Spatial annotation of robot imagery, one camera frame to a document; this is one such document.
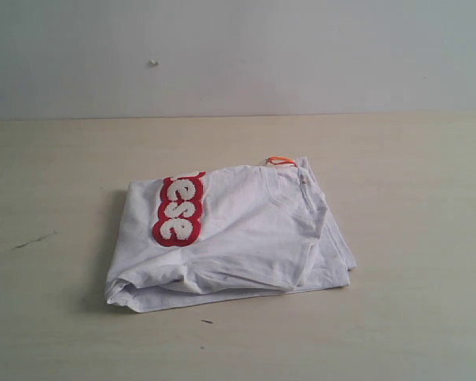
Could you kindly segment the orange neck label tag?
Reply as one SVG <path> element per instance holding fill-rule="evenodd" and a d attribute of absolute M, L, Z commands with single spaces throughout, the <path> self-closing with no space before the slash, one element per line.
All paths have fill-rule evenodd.
<path fill-rule="evenodd" d="M 266 159 L 266 163 L 274 166 L 291 165 L 296 167 L 298 165 L 295 160 L 283 156 L 270 156 Z"/>

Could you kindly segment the white t-shirt red lettering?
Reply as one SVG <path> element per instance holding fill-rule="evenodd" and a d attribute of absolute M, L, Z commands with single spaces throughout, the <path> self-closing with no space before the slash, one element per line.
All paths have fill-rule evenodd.
<path fill-rule="evenodd" d="M 131 182 L 106 302 L 147 313 L 347 286 L 355 257 L 294 160 Z"/>

